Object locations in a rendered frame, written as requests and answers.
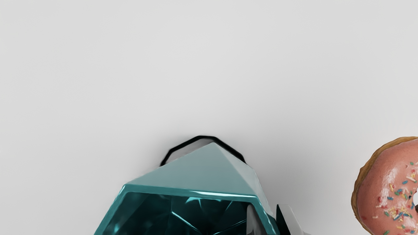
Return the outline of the pink frosted sprinkle donut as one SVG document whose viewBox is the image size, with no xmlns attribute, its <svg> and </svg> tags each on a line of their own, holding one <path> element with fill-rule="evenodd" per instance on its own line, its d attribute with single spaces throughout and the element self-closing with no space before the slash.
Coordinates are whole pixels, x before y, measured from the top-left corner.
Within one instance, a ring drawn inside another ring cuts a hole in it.
<svg viewBox="0 0 418 235">
<path fill-rule="evenodd" d="M 418 137 L 379 147 L 360 168 L 351 196 L 354 216 L 370 235 L 418 235 Z"/>
</svg>

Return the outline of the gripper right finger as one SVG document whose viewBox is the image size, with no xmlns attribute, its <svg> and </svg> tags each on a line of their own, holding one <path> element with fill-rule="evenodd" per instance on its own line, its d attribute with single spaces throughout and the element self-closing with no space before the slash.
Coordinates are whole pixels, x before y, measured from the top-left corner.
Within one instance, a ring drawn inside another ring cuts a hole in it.
<svg viewBox="0 0 418 235">
<path fill-rule="evenodd" d="M 276 206 L 276 224 L 280 235 L 311 235 L 302 230 L 292 208 L 288 204 Z"/>
</svg>

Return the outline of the teal faceted mug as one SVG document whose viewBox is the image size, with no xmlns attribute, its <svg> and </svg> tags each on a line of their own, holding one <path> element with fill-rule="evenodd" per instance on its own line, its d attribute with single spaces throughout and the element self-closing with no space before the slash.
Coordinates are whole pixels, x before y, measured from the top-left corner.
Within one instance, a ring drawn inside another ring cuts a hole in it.
<svg viewBox="0 0 418 235">
<path fill-rule="evenodd" d="M 126 183 L 94 235 L 246 235 L 249 204 L 280 235 L 255 171 L 209 143 Z"/>
</svg>

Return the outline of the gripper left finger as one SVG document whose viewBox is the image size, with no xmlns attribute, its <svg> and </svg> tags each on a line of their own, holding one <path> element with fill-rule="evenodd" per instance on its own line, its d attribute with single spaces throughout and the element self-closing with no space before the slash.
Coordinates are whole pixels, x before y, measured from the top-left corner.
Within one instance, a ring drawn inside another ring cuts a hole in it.
<svg viewBox="0 0 418 235">
<path fill-rule="evenodd" d="M 267 235 L 267 232 L 252 204 L 247 206 L 246 235 Z"/>
</svg>

